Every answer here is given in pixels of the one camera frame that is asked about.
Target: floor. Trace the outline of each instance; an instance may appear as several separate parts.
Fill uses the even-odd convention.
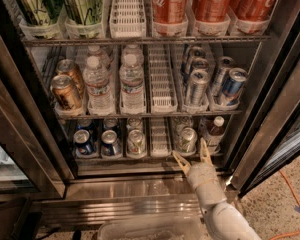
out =
[[[300,200],[300,156],[282,171],[287,175]],[[238,200],[236,206],[261,239],[271,239],[275,235],[300,229],[297,203],[279,172]],[[45,240],[71,240],[72,235],[73,232],[60,232]],[[203,235],[206,236],[205,239],[211,239],[206,231]],[[97,240],[97,232],[84,230],[81,239]],[[285,239],[300,240],[300,235]]]

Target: silver can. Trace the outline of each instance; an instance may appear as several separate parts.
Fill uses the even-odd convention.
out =
[[[203,69],[210,74],[209,62],[206,59],[200,57],[190,57],[188,62],[189,63],[187,63],[185,73],[183,75],[183,84],[185,86],[187,86],[189,77],[195,69]]]
[[[217,72],[211,83],[211,93],[213,96],[219,96],[230,69],[236,67],[236,64],[234,59],[230,57],[223,56],[218,59]]]
[[[58,62],[56,72],[58,75],[68,75],[74,81],[80,97],[83,98],[85,85],[79,65],[73,60],[64,59]]]
[[[146,138],[143,132],[139,130],[129,132],[127,147],[130,154],[143,154],[146,151]]]
[[[49,0],[17,0],[17,3],[27,23],[36,26],[55,24],[61,9],[55,10]]]
[[[55,76],[51,81],[51,92],[63,110],[75,110],[82,106],[78,89],[70,76]]]
[[[130,117],[127,119],[127,130],[128,132],[132,130],[139,130],[143,132],[142,118],[140,117]]]
[[[189,78],[185,104],[200,106],[204,101],[205,93],[210,81],[209,74],[203,69],[195,69]]]
[[[196,150],[197,139],[198,136],[194,129],[190,127],[184,128],[178,138],[178,150],[183,153],[194,152]]]
[[[106,157],[122,156],[122,148],[117,134],[108,130],[101,135],[101,155]]]
[[[229,76],[225,81],[218,104],[222,106],[232,106],[238,102],[238,97],[242,87],[248,78],[248,73],[241,68],[233,68],[229,71]]]
[[[68,17],[76,24],[93,25],[101,22],[102,0],[63,0]]]

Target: can lid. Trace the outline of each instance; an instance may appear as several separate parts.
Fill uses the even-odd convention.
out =
[[[213,123],[214,123],[216,126],[221,127],[221,126],[224,124],[224,119],[223,119],[222,116],[217,116],[217,117],[214,119]]]
[[[90,52],[97,52],[100,50],[100,45],[90,45],[90,46],[88,46],[88,50]]]
[[[72,82],[72,78],[68,75],[57,75],[52,78],[51,87],[54,89],[64,89],[71,85]]]
[[[112,144],[116,141],[116,139],[117,139],[117,134],[115,131],[112,130],[107,130],[101,135],[102,142],[106,144]]]
[[[89,68],[97,68],[100,64],[99,58],[96,56],[90,56],[87,59],[87,66]]]
[[[88,141],[90,138],[90,133],[86,130],[79,130],[76,131],[75,134],[73,135],[73,140],[75,143],[85,143],[86,141]]]

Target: refrigerator door frame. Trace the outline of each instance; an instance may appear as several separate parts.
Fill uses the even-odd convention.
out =
[[[231,184],[241,191],[240,196],[252,189],[251,183],[272,157],[296,113],[300,113],[300,59],[233,174]]]

